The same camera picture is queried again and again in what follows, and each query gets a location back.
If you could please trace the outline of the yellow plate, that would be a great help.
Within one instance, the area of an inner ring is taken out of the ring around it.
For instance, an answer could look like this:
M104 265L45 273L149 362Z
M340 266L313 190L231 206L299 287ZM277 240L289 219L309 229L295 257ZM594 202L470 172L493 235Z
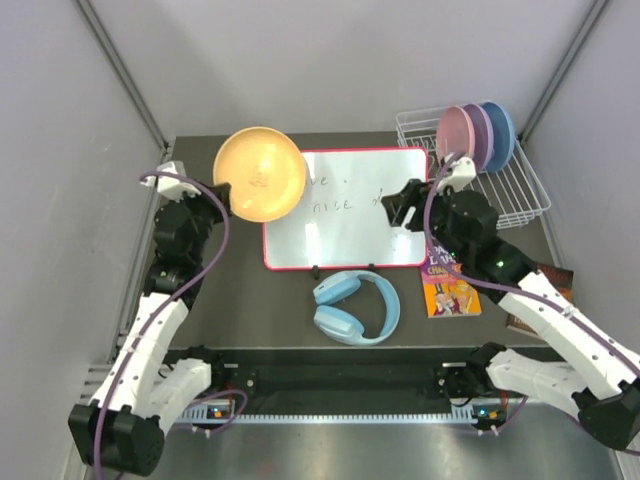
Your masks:
M249 222L268 223L291 212L306 185L306 162L284 133L256 126L231 135L218 150L212 180L227 183L232 213Z

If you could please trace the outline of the purple plate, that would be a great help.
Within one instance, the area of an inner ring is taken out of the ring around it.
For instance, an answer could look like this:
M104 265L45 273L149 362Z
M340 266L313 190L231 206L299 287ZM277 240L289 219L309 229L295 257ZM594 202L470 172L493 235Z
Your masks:
M473 160L476 171L486 168L493 154L494 132L493 125L486 110L479 104L470 103L463 107L470 117L475 134Z

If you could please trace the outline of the blue plate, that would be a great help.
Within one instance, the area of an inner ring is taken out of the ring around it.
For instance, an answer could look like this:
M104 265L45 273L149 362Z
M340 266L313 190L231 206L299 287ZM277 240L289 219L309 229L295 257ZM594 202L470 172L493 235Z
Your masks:
M493 128L493 153L485 171L496 173L511 160L515 148L515 127L508 110L501 104L486 101L481 104L487 113Z

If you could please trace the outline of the pink plate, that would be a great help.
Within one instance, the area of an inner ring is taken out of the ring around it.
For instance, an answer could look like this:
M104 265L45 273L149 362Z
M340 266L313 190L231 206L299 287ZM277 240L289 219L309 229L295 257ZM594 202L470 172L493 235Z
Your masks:
M471 155L475 150L475 131L470 116L459 106L447 108L436 131L436 157L444 160L451 153Z

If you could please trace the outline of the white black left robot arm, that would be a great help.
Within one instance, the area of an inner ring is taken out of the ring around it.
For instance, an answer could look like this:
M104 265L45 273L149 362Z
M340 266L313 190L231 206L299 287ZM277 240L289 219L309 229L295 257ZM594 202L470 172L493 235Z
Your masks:
M178 361L164 380L158 373L212 268L203 254L212 227L229 224L229 194L227 184L186 185L156 211L154 256L130 330L102 384L68 417L79 456L98 479L108 470L149 476L182 412L197 395L226 387L225 370L198 358Z

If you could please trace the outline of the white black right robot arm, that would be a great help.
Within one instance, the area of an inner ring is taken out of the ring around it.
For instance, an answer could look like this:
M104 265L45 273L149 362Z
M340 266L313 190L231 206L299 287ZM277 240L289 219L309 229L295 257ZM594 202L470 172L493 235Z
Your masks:
M552 284L535 262L497 233L497 211L480 193L412 179L382 198L391 226L425 235L441 262L452 255L460 277L519 318L557 354L545 363L487 343L468 361L476 394L517 392L576 419L604 446L624 451L639 434L639 355L600 330Z

